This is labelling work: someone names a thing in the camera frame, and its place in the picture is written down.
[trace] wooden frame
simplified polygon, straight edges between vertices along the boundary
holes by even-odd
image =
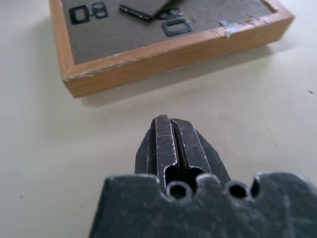
[[[273,14],[75,64],[61,0],[51,12],[62,81],[74,98],[150,75],[279,40],[294,16],[278,1],[263,0]]]

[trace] wooden tray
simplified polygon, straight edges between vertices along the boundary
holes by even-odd
[[[51,0],[61,78],[74,98],[279,40],[294,16],[278,0],[173,1],[193,31],[168,37],[104,1],[109,17],[72,25],[69,9],[95,0]],[[221,26],[220,21],[229,25]]]

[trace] white table surface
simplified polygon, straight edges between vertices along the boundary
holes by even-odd
[[[283,2],[297,19],[280,42],[73,99],[48,1],[1,1],[0,237],[86,238],[104,179],[133,173],[160,114],[191,121],[232,179],[317,184],[317,2]]]

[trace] black metal tool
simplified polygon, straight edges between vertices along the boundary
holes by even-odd
[[[90,238],[314,238],[317,189],[291,173],[231,181],[217,152],[185,120],[159,116],[135,175],[107,178]]]

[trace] small debris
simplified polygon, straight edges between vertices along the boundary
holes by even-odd
[[[241,29],[240,26],[228,26],[226,30],[226,38],[230,38],[233,34],[236,34]]]
[[[226,20],[222,20],[219,22],[221,26],[228,26],[229,23]]]

